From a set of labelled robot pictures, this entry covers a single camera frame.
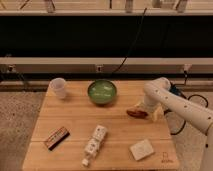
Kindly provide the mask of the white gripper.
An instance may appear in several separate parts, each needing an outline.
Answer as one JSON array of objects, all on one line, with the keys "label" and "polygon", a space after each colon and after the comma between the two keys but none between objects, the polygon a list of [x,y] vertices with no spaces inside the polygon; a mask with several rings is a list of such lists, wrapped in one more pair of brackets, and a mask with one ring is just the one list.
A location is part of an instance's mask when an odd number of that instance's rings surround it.
[{"label": "white gripper", "polygon": [[162,114],[161,105],[159,102],[155,104],[151,104],[147,102],[145,99],[142,99],[133,107],[129,108],[130,111],[144,111],[148,114],[148,116],[144,119],[150,119],[152,122],[156,122],[158,120],[158,115]]}]

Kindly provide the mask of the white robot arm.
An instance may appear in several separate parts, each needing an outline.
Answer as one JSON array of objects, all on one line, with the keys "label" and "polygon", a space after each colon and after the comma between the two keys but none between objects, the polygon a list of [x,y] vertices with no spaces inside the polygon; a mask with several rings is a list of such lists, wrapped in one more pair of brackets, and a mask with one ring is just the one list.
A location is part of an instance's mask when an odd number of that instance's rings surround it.
[{"label": "white robot arm", "polygon": [[127,114],[156,121],[158,106],[169,108],[207,136],[200,171],[213,171],[213,110],[174,95],[170,92],[171,85],[165,77],[146,82],[142,99]]}]

